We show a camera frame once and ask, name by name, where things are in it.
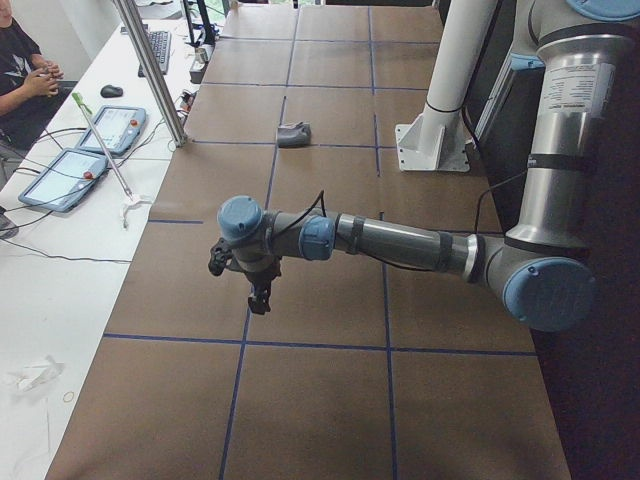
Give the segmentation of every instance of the robotic arm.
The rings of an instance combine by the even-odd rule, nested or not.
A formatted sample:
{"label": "robotic arm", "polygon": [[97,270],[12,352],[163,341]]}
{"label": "robotic arm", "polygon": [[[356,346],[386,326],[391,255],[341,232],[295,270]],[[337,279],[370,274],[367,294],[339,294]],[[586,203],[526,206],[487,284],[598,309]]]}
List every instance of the robotic arm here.
{"label": "robotic arm", "polygon": [[[464,1],[453,0],[450,15],[463,11],[454,7]],[[546,72],[520,220],[504,239],[313,208],[302,214],[263,211],[255,200],[239,196],[218,213],[222,238],[211,250],[211,272],[244,273],[253,286],[251,311],[264,314],[282,257],[326,260],[337,249],[461,275],[492,290],[512,316],[537,330],[563,330],[585,318],[595,279],[582,263],[588,249],[577,233],[597,133],[615,67],[634,46],[640,0],[525,0],[518,12],[512,50],[526,54],[535,47]],[[441,63],[439,57],[436,69]],[[439,129],[434,142],[442,145],[445,134]]]}

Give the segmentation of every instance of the black computer mouse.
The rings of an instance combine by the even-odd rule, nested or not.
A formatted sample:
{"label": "black computer mouse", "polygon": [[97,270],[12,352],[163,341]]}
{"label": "black computer mouse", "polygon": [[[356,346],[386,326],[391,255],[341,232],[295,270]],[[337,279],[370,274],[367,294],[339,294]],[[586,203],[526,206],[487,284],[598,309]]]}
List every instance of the black computer mouse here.
{"label": "black computer mouse", "polygon": [[113,97],[121,97],[123,94],[123,90],[120,87],[116,87],[114,85],[105,85],[100,90],[100,95],[102,98],[113,98]]}

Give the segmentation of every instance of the brown tile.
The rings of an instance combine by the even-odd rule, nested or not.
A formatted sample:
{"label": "brown tile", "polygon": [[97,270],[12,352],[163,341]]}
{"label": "brown tile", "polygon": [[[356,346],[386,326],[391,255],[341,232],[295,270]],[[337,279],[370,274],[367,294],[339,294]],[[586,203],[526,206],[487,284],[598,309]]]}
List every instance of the brown tile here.
{"label": "brown tile", "polygon": [[296,42],[289,85],[371,87],[369,45]]}
{"label": "brown tile", "polygon": [[223,37],[293,39],[298,12],[291,5],[251,5],[233,2]]}
{"label": "brown tile", "polygon": [[284,87],[201,85],[185,131],[208,142],[273,143]]}
{"label": "brown tile", "polygon": [[288,88],[284,118],[286,123],[310,122],[313,144],[375,146],[368,89]]}
{"label": "brown tile", "polygon": [[304,5],[296,40],[369,41],[367,7]]}
{"label": "brown tile", "polygon": [[373,65],[378,88],[429,88],[437,45],[375,43]]}
{"label": "brown tile", "polygon": [[217,477],[238,353],[103,339],[47,480]]}
{"label": "brown tile", "polygon": [[[395,149],[380,151],[380,198],[385,220],[428,230],[473,231],[476,203],[489,188],[481,168],[468,173],[403,172]],[[482,204],[480,231],[501,231],[490,195]]]}
{"label": "brown tile", "polygon": [[264,205],[274,149],[188,142],[173,154],[149,218],[215,221],[220,205],[235,195]]}
{"label": "brown tile", "polygon": [[426,90],[376,90],[374,97],[378,125],[378,144],[396,146],[398,124],[411,124],[424,110]]}
{"label": "brown tile", "polygon": [[433,7],[373,7],[371,38],[374,42],[439,42],[440,14]]}
{"label": "brown tile", "polygon": [[215,223],[147,225],[106,332],[162,337],[242,339],[249,284],[213,277]]}
{"label": "brown tile", "polygon": [[392,477],[384,352],[248,347],[226,480]]}
{"label": "brown tile", "polygon": [[[377,218],[373,149],[280,150],[271,208],[304,210],[325,189],[327,209]],[[252,340],[385,344],[382,273],[377,262],[334,252],[328,262],[285,258],[272,311],[252,322]]]}
{"label": "brown tile", "polygon": [[535,357],[393,356],[398,476],[569,480]]}
{"label": "brown tile", "polygon": [[291,41],[222,38],[216,43],[203,82],[284,85],[291,48]]}
{"label": "brown tile", "polygon": [[489,290],[451,274],[388,275],[394,347],[534,351],[529,329]]}

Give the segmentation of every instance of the white table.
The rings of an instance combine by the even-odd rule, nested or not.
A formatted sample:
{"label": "white table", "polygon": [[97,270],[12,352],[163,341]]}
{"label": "white table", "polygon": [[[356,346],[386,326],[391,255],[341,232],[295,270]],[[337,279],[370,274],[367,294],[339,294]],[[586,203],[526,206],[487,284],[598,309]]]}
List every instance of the white table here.
{"label": "white table", "polygon": [[[152,30],[172,32],[172,54],[165,76],[172,98],[189,82],[193,51],[185,46],[182,21],[148,21]],[[138,59],[129,37],[118,28],[96,57],[75,91],[92,110],[101,105],[129,105],[147,110],[147,123],[139,137],[144,140],[161,121],[147,80],[138,78]],[[103,99],[103,85],[124,89],[120,98]],[[48,131],[84,127],[86,122],[72,98],[67,99]],[[63,147],[73,147],[80,133],[56,136]],[[151,143],[137,150],[122,167],[122,174],[137,194],[155,198],[169,166],[174,146],[166,125]],[[23,166],[41,170],[60,151],[51,139],[37,143]],[[16,172],[0,191],[0,205],[19,207],[18,195],[33,176]],[[122,227],[120,209],[125,194],[115,175],[106,178],[71,212],[54,213],[20,229],[11,241],[43,250],[50,255],[129,261],[136,250],[148,218],[150,205],[129,211],[128,229]],[[42,210],[25,208],[8,212],[18,224],[41,217]],[[44,478],[60,444],[73,407],[91,365],[118,292],[127,263],[50,259],[0,241],[0,480]],[[43,365],[50,355],[64,364],[55,379],[33,390],[17,393],[7,372]]]}

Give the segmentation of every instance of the blue round cap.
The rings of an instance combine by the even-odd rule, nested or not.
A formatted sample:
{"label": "blue round cap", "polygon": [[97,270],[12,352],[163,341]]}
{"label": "blue round cap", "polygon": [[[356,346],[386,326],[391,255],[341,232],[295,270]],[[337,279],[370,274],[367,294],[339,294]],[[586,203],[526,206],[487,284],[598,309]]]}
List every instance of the blue round cap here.
{"label": "blue round cap", "polygon": [[566,330],[591,310],[596,281],[582,263],[564,257],[529,262],[504,286],[502,301],[522,323],[545,332]]}
{"label": "blue round cap", "polygon": [[585,17],[601,22],[624,22],[640,17],[640,0],[567,0]]}
{"label": "blue round cap", "polygon": [[249,238],[261,221],[262,207],[246,195],[230,198],[218,210],[218,225],[222,230],[222,237],[229,243]]}
{"label": "blue round cap", "polygon": [[336,232],[326,217],[311,217],[300,229],[298,249],[307,260],[328,260],[333,252]]}

